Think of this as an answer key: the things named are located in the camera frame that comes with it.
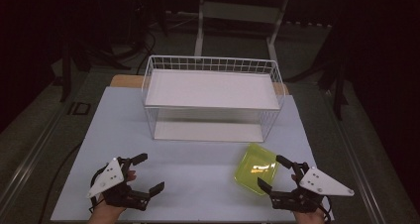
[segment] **yellow-green plate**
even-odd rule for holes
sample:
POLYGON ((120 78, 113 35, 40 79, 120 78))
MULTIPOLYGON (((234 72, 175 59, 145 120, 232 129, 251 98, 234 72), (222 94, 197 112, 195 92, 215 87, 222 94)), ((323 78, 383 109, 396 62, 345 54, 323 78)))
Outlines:
POLYGON ((276 154, 260 145, 250 143, 235 172, 235 180, 257 194, 264 195, 257 184, 257 178, 260 177, 266 183, 272 184, 279 166, 279 163, 275 161, 275 156, 276 154))

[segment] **transparent green tray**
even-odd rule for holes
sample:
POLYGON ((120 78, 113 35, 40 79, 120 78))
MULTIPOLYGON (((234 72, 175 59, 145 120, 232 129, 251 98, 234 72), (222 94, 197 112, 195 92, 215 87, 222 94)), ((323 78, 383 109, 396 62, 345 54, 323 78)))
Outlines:
POLYGON ((235 180, 253 192, 264 195, 257 184, 257 178, 260 177, 266 183, 272 184, 279 166, 279 163, 275 161, 275 156, 275 153, 264 149, 260 145, 250 143, 235 172, 235 180))

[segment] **triangular white bracket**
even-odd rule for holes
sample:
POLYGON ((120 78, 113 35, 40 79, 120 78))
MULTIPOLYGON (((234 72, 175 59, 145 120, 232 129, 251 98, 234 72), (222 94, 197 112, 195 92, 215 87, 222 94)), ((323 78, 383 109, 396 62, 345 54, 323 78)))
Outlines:
POLYGON ((93 183, 86 195, 86 198, 91 198, 123 181, 124 176, 121 172, 120 164, 118 163, 118 160, 114 158, 111 163, 105 167, 103 172, 96 179, 95 183, 93 183))
POLYGON ((353 196, 355 192, 313 167, 303 176, 299 185, 320 195, 353 196))

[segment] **floor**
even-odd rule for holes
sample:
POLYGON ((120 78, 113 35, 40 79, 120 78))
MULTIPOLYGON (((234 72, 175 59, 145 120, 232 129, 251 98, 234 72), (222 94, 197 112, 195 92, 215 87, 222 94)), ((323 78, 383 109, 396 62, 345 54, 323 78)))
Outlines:
MULTIPOLYGON (((196 16, 170 15, 168 27, 166 37, 158 24, 150 25, 149 50, 157 55, 192 56, 196 16)), ((250 31, 244 27, 232 29, 218 21, 205 22, 203 55, 268 58, 264 32, 265 27, 250 31)), ((283 25, 275 42, 282 77, 310 67, 328 33, 329 28, 283 25)), ((0 222, 35 222, 48 197, 40 223, 51 223, 49 218, 77 153, 70 152, 83 141, 104 88, 115 74, 142 73, 146 67, 145 62, 140 64, 144 57, 142 52, 122 60, 130 70, 117 70, 95 59, 89 72, 73 68, 72 93, 65 103, 58 102, 60 87, 49 86, 0 135, 0 188, 4 190, 0 222), (73 102, 90 104, 91 108, 86 115, 77 115, 71 108, 73 102)), ((52 66, 59 73, 60 61, 52 66)), ((318 167, 358 193, 353 198, 333 198, 334 223, 420 223, 352 85, 346 83, 348 104, 342 107, 343 121, 338 121, 331 109, 334 91, 319 90, 319 76, 313 74, 287 86, 296 100, 318 167)), ((69 203, 68 208, 72 205, 77 203, 69 203)))

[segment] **dark background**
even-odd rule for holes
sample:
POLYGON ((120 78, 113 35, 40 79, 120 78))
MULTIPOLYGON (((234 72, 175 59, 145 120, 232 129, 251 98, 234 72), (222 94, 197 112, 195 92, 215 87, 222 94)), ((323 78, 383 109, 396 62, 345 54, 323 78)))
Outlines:
MULTIPOLYGON (((250 1, 275 3, 275 0, 250 1)), ((124 6, 124 0, 109 0, 106 4, 121 6, 118 8, 101 7, 97 0, 0 0, 0 3, 0 131, 54 80, 50 65, 61 58, 65 19, 80 27, 81 35, 95 28, 96 35, 87 33, 85 39, 106 48, 113 37, 104 26, 107 19, 102 12, 116 10, 108 15, 117 17, 119 11, 131 10, 124 6)), ((198 0, 164 0, 160 6, 172 12, 196 12, 198 0)), ((420 169, 417 148, 420 34, 416 33, 420 29, 419 0, 290 0, 284 19, 300 22, 303 27, 308 23, 334 25, 320 54, 338 55, 346 62, 346 77, 353 83, 419 210, 420 192, 416 184, 420 169)), ((126 21, 117 22, 123 23, 115 27, 128 28, 126 21)))

